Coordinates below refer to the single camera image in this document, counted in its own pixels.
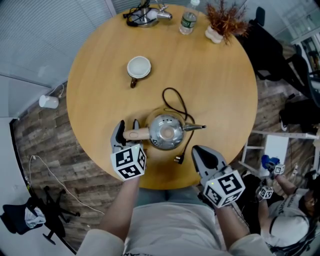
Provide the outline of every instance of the water bottle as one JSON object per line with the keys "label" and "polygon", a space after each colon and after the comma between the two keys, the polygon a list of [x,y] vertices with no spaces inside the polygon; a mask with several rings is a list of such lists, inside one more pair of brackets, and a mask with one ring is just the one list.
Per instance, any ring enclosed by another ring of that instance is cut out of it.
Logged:
{"label": "water bottle", "polygon": [[179,28],[183,35],[189,35],[194,30],[199,13],[196,8],[199,4],[200,0],[191,0],[191,2],[186,6]]}

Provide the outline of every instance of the dried plant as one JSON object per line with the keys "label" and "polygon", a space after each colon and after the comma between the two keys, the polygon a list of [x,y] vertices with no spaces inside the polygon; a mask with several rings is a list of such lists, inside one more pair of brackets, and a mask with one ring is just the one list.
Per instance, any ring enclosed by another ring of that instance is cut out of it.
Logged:
{"label": "dried plant", "polygon": [[244,21],[246,6],[239,10],[234,2],[230,8],[225,7],[225,0],[218,0],[218,8],[207,3],[207,19],[211,28],[223,36],[226,43],[230,42],[232,34],[247,35],[248,23]]}

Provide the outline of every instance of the table top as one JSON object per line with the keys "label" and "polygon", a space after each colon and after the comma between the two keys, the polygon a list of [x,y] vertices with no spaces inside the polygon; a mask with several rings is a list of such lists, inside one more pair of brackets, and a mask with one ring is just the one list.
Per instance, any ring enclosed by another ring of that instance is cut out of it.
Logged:
{"label": "table top", "polygon": [[[162,151],[144,141],[147,169],[140,187],[178,189],[199,183],[191,149],[203,145],[219,151],[229,163],[241,151],[254,125],[258,93],[250,60],[235,37],[214,44],[205,37],[203,13],[190,35],[179,32],[184,7],[169,5],[170,21],[150,28],[129,27],[122,14],[101,25],[87,39],[72,64],[67,84],[67,110],[76,138],[88,156],[119,179],[110,154],[110,138],[119,121],[131,129],[143,126],[152,110],[163,106],[162,91],[177,89],[188,112],[206,129],[194,131],[183,164],[174,162],[187,138],[174,150]],[[150,74],[130,88],[127,64],[135,56],[151,62]],[[177,96],[167,101],[182,109]]]}

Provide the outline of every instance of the silver teapot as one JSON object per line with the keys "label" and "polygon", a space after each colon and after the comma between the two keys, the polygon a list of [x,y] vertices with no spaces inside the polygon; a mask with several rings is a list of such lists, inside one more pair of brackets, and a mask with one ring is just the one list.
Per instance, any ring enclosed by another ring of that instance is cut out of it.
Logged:
{"label": "silver teapot", "polygon": [[206,128],[205,125],[185,122],[181,114],[167,107],[151,112],[145,126],[125,131],[123,137],[129,141],[149,140],[157,149],[173,150],[183,142],[186,132]]}

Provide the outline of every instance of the bottle cap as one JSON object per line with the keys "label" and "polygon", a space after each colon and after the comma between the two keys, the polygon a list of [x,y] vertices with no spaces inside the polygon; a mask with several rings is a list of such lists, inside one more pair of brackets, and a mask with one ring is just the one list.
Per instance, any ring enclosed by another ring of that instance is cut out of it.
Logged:
{"label": "bottle cap", "polygon": [[200,0],[191,0],[190,3],[194,6],[198,6],[200,4]]}

